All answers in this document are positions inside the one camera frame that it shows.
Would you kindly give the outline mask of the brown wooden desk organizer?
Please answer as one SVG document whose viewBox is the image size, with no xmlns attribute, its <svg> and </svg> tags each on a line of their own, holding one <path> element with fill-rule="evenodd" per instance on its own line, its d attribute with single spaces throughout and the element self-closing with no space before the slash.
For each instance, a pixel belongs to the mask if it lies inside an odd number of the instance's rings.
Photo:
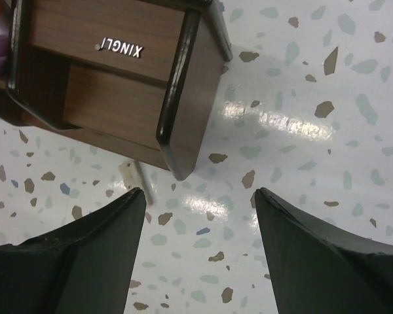
<svg viewBox="0 0 393 314">
<path fill-rule="evenodd" d="M 5 1 L 0 118 L 195 169 L 231 44 L 218 1 Z"/>
</svg>

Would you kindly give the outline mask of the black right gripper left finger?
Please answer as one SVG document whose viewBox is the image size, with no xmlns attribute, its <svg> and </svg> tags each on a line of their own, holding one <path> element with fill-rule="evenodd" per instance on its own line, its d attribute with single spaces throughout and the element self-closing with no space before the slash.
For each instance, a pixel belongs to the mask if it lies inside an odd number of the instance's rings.
<svg viewBox="0 0 393 314">
<path fill-rule="evenodd" d="M 53 231 L 0 245 L 0 313 L 122 313 L 145 211 L 134 188 Z"/>
</svg>

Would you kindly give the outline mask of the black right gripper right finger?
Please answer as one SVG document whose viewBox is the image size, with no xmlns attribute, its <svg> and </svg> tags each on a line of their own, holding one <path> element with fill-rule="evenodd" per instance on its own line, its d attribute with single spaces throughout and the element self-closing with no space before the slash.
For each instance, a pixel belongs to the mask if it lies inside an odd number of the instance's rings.
<svg viewBox="0 0 393 314">
<path fill-rule="evenodd" d="M 342 230 L 266 188 L 255 192 L 279 313 L 393 313 L 393 245 Z"/>
</svg>

